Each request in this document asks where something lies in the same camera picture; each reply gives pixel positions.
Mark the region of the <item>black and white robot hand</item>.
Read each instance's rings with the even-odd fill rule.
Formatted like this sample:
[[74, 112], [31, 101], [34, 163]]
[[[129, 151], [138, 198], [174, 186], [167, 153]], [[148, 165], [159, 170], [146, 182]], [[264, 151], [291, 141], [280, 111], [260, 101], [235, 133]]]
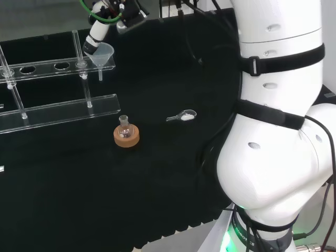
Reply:
[[110, 26], [123, 34], [143, 24], [150, 14], [139, 1], [100, 0], [93, 2], [91, 7], [85, 1], [79, 3], [89, 14], [88, 21], [92, 25], [83, 45], [83, 52], [88, 55], [97, 51]]

